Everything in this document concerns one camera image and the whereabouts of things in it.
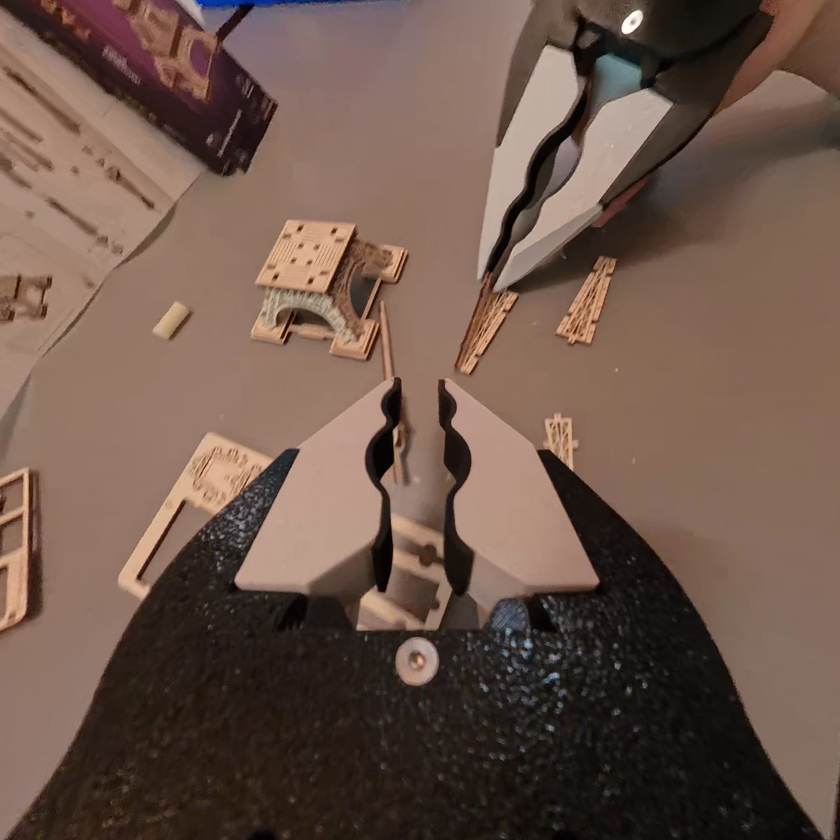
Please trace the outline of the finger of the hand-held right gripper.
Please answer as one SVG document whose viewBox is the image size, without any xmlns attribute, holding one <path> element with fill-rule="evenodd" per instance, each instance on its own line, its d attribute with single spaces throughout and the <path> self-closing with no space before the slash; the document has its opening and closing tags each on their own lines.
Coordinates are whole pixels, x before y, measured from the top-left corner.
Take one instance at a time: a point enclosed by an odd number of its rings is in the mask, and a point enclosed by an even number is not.
<svg viewBox="0 0 840 840">
<path fill-rule="evenodd" d="M 541 205 L 571 172 L 569 141 L 585 110 L 585 79 L 573 52 L 544 45 L 524 88 L 506 94 L 479 238 L 477 278 L 501 278 L 512 249 L 536 224 Z"/>
<path fill-rule="evenodd" d="M 602 106 L 584 134 L 570 176 L 542 200 L 534 226 L 511 248 L 495 291 L 524 278 L 602 215 L 607 193 L 672 108 L 671 101 L 652 89 Z"/>
</svg>

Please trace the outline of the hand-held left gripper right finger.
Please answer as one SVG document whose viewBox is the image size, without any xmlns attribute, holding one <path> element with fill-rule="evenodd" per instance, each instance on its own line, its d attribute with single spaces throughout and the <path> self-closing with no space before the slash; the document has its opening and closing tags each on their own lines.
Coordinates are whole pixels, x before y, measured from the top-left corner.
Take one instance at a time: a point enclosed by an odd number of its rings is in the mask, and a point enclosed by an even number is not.
<svg viewBox="0 0 840 840">
<path fill-rule="evenodd" d="M 444 570 L 486 614 L 506 600 L 593 592 L 600 579 L 555 488 L 563 466 L 450 379 L 437 384 L 444 466 Z"/>
</svg>

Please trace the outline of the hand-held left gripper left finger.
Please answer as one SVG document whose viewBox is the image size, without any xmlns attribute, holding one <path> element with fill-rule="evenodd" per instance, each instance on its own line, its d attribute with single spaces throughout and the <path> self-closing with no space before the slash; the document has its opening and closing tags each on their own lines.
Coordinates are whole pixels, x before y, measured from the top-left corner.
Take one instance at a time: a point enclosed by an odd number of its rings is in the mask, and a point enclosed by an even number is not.
<svg viewBox="0 0 840 840">
<path fill-rule="evenodd" d="M 383 591 L 393 564 L 391 499 L 399 377 L 388 377 L 294 452 L 234 577 L 247 595 L 288 595 L 283 616 L 308 628 L 355 629 L 361 598 Z"/>
</svg>

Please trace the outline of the joined wooden lattice panels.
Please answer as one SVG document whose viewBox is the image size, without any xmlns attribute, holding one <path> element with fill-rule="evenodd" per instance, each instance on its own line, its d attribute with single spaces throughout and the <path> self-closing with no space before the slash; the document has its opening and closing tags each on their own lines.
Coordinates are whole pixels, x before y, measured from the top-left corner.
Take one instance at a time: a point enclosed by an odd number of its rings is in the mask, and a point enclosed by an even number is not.
<svg viewBox="0 0 840 840">
<path fill-rule="evenodd" d="M 464 375 L 473 373 L 480 358 L 489 348 L 518 300 L 516 292 L 494 291 L 494 283 L 491 273 L 486 273 L 481 282 L 479 297 L 467 331 L 458 350 L 455 361 L 455 370 L 458 373 Z"/>
</svg>

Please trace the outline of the grey desk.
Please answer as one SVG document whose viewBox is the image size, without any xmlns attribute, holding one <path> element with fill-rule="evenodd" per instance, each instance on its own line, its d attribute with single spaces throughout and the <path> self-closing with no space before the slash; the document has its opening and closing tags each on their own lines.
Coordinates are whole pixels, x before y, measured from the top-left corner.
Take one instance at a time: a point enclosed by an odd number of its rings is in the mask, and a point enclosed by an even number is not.
<svg viewBox="0 0 840 840">
<path fill-rule="evenodd" d="M 139 604 L 118 573 L 200 439 L 299 445 L 382 381 L 253 341 L 291 217 L 408 250 L 386 289 L 412 432 L 404 516 L 439 527 L 438 380 L 477 295 L 508 62 L 529 2 L 257 8 L 226 39 L 278 101 L 245 175 L 202 175 L 37 363 L 2 474 L 40 493 L 40 598 L 2 633 L 2 838 L 64 757 Z M 591 344 L 555 335 L 599 257 Z M 577 475 L 667 563 L 784 782 L 825 836 L 838 783 L 838 100 L 783 72 L 715 117 L 613 220 L 518 285 L 458 384 L 532 446 L 573 418 Z M 152 329 L 173 302 L 192 314 Z"/>
</svg>

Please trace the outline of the person's right hand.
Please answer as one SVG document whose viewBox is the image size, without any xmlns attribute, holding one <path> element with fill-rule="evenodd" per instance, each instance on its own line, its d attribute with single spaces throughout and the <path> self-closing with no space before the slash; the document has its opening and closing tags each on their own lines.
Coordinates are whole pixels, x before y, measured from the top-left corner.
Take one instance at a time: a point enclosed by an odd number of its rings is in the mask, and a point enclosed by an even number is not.
<svg viewBox="0 0 840 840">
<path fill-rule="evenodd" d="M 839 97 L 839 2 L 762 1 L 770 32 L 735 76 L 716 113 L 746 97 L 774 71 L 810 81 Z"/>
</svg>

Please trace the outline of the narrow wooden lattice panel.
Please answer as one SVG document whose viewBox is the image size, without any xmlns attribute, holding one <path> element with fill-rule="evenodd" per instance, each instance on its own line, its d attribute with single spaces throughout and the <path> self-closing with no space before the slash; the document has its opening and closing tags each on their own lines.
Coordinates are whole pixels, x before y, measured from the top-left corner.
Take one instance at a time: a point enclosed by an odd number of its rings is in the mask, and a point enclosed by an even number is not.
<svg viewBox="0 0 840 840">
<path fill-rule="evenodd" d="M 545 440 L 543 447 L 560 462 L 574 471 L 574 457 L 579 441 L 574 437 L 573 420 L 570 416 L 555 413 L 543 422 Z"/>
</svg>

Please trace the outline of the wooden parts sheet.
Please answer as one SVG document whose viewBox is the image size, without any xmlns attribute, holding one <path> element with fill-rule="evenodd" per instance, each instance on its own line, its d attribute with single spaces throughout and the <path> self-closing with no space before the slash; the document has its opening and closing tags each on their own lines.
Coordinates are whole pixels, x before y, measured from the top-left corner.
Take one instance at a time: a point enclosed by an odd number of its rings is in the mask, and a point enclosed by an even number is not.
<svg viewBox="0 0 840 840">
<path fill-rule="evenodd" d="M 206 434 L 120 571 L 119 588 L 144 600 L 151 585 L 141 575 L 184 505 L 213 517 L 270 463 L 271 457 L 254 449 Z M 386 591 L 370 589 L 346 612 L 360 631 L 438 630 L 452 596 L 443 566 L 443 534 L 394 512 L 392 534 Z"/>
</svg>

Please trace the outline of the wide wooden lattice panel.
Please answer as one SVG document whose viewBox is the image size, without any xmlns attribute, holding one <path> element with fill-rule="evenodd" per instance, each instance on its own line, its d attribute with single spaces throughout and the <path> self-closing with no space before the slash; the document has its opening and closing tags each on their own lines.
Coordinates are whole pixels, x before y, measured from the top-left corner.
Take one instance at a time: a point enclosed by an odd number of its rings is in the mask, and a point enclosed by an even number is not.
<svg viewBox="0 0 840 840">
<path fill-rule="evenodd" d="M 615 267 L 615 258 L 598 258 L 560 322 L 556 336 L 569 345 L 592 344 Z"/>
</svg>

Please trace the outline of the small cream wax block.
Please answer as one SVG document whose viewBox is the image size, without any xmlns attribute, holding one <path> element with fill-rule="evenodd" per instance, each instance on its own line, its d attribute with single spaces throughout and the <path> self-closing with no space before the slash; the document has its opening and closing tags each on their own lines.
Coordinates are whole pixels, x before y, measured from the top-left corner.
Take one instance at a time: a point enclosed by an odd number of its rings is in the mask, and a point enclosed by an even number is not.
<svg viewBox="0 0 840 840">
<path fill-rule="evenodd" d="M 179 301 L 173 302 L 154 325 L 153 335 L 162 340 L 172 340 L 191 314 L 189 307 Z"/>
</svg>

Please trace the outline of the wooden tower base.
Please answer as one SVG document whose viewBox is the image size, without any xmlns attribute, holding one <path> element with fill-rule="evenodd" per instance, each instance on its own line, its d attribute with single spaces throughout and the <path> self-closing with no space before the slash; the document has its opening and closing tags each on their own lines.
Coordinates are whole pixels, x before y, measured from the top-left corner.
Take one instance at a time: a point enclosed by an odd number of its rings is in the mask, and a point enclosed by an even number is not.
<svg viewBox="0 0 840 840">
<path fill-rule="evenodd" d="M 376 299 L 407 260 L 406 248 L 364 240 L 354 224 L 289 219 L 255 281 L 265 295 L 250 338 L 284 345 L 297 335 L 367 361 L 380 331 Z"/>
</svg>

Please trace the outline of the purple model kit box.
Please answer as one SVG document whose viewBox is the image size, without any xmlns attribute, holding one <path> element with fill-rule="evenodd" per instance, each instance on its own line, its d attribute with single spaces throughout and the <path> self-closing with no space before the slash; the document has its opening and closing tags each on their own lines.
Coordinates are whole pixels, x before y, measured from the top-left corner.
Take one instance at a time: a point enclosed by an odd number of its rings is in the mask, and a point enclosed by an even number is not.
<svg viewBox="0 0 840 840">
<path fill-rule="evenodd" d="M 2 1 L 2 9 L 211 171 L 248 171 L 277 100 L 180 3 Z"/>
</svg>

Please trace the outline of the assembly diagram sheet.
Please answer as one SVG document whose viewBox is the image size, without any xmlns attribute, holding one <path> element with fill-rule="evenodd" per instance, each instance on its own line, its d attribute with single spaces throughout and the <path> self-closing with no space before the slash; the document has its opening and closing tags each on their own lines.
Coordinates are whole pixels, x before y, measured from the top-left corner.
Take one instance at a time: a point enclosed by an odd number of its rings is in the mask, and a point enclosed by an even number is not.
<svg viewBox="0 0 840 840">
<path fill-rule="evenodd" d="M 2 9 L 2 415 L 206 170 Z"/>
</svg>

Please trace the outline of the wooden parts frame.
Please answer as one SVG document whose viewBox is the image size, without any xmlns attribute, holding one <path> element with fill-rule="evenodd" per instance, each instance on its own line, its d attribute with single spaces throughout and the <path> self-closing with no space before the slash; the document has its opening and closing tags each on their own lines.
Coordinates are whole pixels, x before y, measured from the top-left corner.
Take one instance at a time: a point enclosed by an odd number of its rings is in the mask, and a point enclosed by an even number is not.
<svg viewBox="0 0 840 840">
<path fill-rule="evenodd" d="M 35 473 L 24 467 L 3 476 L 1 491 L 1 632 L 4 633 L 23 622 L 28 614 L 37 512 Z"/>
</svg>

